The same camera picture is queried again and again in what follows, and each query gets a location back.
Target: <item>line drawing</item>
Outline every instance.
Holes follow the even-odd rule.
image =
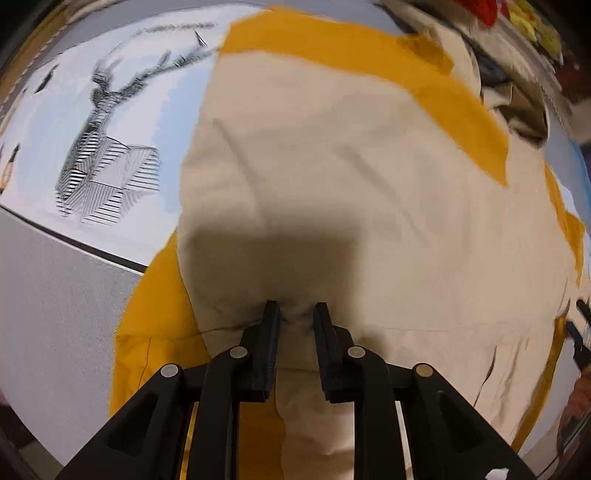
[[[196,27],[213,28],[204,24],[158,25],[136,32],[121,42],[105,57],[109,57],[126,42],[142,34],[174,30],[193,30],[197,44],[188,55],[170,59],[166,51],[154,67],[135,76],[121,89],[111,90],[113,69],[121,59],[104,65],[96,63],[90,100],[93,110],[70,147],[55,185],[56,205],[64,217],[76,215],[81,223],[113,225],[118,223],[144,196],[160,189],[160,156],[154,147],[126,145],[108,137],[106,126],[116,107],[142,92],[150,78],[182,69],[200,62],[217,52],[207,49]]]

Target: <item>tan cloth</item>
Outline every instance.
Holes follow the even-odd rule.
[[[389,363],[431,363],[510,442],[579,295],[544,159],[504,126],[504,186],[411,86],[269,50],[222,52],[181,172],[179,268],[208,353],[281,303],[288,479],[352,471],[352,408],[320,389],[317,301]]]

